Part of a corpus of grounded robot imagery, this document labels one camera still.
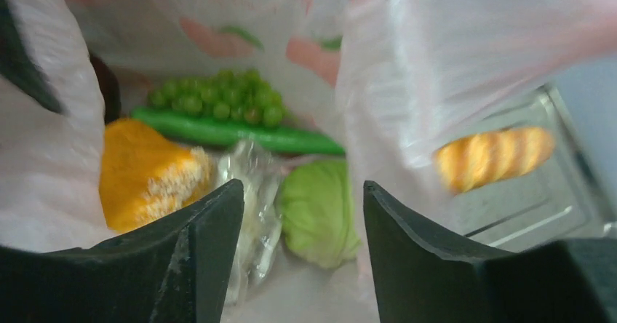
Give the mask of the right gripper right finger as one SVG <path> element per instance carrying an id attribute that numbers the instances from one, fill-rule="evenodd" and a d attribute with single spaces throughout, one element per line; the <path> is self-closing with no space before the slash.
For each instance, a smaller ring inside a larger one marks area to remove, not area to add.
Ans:
<path id="1" fill-rule="evenodd" d="M 456 234 L 373 181 L 363 210 L 382 322 L 614 322 L 616 241 L 520 253 Z"/>

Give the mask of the pink plastic grocery bag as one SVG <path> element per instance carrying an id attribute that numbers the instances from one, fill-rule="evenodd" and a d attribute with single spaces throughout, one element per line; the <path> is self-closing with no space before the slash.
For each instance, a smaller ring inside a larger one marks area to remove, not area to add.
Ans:
<path id="1" fill-rule="evenodd" d="M 1 248 L 114 238 L 95 188 L 103 98 L 89 51 L 150 77 L 255 65 L 347 150 L 364 244 L 354 265 L 285 275 L 231 321 L 382 322 L 365 183 L 459 234 L 431 152 L 596 54 L 615 17 L 616 0 L 1 0 Z"/>

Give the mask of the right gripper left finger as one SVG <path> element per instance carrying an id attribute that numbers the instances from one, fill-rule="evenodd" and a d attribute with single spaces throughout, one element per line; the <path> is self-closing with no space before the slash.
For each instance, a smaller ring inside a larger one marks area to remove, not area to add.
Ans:
<path id="1" fill-rule="evenodd" d="M 192 205 L 89 249 L 1 248 L 3 322 L 219 322 L 244 191 Z"/>

